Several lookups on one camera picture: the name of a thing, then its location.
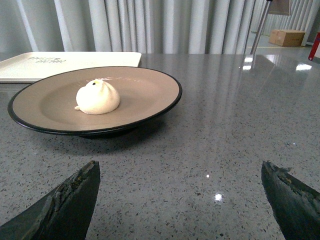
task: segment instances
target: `table surface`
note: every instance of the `table surface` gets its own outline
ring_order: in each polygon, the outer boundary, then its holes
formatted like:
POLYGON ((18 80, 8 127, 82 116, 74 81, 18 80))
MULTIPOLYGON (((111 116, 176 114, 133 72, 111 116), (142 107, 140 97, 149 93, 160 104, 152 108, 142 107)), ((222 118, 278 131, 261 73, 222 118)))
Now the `table surface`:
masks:
POLYGON ((182 85, 163 116, 116 137, 35 132, 0 84, 0 225, 91 160, 101 183, 89 240, 283 240, 263 161, 320 190, 320 69, 281 55, 143 54, 182 85))

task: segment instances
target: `tray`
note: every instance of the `tray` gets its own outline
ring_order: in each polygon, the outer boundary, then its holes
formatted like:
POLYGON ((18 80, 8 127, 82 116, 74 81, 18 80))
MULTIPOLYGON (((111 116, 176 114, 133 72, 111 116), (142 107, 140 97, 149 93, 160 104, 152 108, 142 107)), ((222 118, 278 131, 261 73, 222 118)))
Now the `tray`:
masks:
POLYGON ((33 83, 95 67, 138 67, 139 52, 27 52, 0 62, 0 83, 33 83))

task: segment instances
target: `plate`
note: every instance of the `plate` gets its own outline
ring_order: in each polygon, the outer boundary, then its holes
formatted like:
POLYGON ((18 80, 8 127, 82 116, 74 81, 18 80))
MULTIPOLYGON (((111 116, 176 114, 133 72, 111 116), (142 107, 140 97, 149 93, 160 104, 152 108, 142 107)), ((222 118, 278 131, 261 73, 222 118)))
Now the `plate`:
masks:
POLYGON ((181 95, 181 84, 157 70, 94 67, 50 76, 25 87, 10 100, 8 112, 18 124, 42 133, 101 135, 128 130, 162 115, 181 95), (103 79, 117 89, 117 109, 101 115, 75 110, 78 90, 94 79, 103 79))

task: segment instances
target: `floor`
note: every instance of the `floor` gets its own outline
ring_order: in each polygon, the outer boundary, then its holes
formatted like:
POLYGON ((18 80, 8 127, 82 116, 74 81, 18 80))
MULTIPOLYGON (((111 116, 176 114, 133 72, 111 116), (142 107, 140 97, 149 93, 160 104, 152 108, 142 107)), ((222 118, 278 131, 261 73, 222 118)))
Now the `floor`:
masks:
MULTIPOLYGON (((248 37, 247 48, 245 50, 245 54, 250 54, 252 46, 254 44, 256 34, 251 32, 248 37)), ((320 68, 320 64, 315 63, 314 61, 308 60, 308 56, 310 54, 312 46, 306 45, 298 46, 298 47, 283 47, 278 46, 275 44, 269 43, 269 37, 262 35, 260 37, 258 47, 256 49, 256 54, 259 55, 268 55, 268 54, 275 54, 275 55, 284 55, 290 58, 293 58, 301 63, 311 65, 312 67, 320 68)))

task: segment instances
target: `curtain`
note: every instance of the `curtain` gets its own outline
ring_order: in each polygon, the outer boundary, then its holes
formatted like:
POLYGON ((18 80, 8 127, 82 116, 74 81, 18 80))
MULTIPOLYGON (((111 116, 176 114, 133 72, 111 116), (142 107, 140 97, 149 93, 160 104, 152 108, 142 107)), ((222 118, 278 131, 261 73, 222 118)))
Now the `curtain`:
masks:
MULTIPOLYGON (((265 3, 265 0, 256 1, 252 17, 252 32, 258 31, 265 3)), ((302 46, 305 46, 319 9, 320 0, 292 0, 291 15, 269 14, 262 34, 269 36, 273 29, 305 31, 302 41, 302 46)))
POLYGON ((254 4, 0 0, 0 51, 244 54, 254 4))

